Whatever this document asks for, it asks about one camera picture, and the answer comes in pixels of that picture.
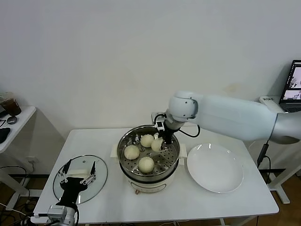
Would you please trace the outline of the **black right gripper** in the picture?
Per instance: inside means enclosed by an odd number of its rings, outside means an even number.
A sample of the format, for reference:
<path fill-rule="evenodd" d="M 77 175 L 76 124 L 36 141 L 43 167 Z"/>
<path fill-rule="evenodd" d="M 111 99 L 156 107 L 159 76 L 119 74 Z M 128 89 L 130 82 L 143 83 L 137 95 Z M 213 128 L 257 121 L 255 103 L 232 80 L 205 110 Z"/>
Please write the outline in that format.
<path fill-rule="evenodd" d="M 168 150 L 170 144 L 172 143 L 172 138 L 175 133 L 174 129 L 170 129 L 169 127 L 165 126 L 163 130 L 161 130 L 161 137 L 164 141 L 161 143 L 161 150 L 165 151 Z"/>

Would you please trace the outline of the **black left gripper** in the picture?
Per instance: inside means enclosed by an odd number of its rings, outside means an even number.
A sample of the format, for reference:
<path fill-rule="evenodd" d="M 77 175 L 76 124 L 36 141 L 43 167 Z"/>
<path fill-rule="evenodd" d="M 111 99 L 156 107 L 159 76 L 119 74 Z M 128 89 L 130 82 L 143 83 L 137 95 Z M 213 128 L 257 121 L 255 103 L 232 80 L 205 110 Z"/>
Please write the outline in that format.
<path fill-rule="evenodd" d="M 71 164 L 71 159 L 63 165 L 63 168 L 58 171 L 60 178 L 60 187 L 63 189 L 63 195 L 57 203 L 59 206 L 74 206 L 80 192 L 87 189 L 96 180 L 95 162 L 92 165 L 90 174 L 83 178 L 67 177 L 68 170 Z"/>

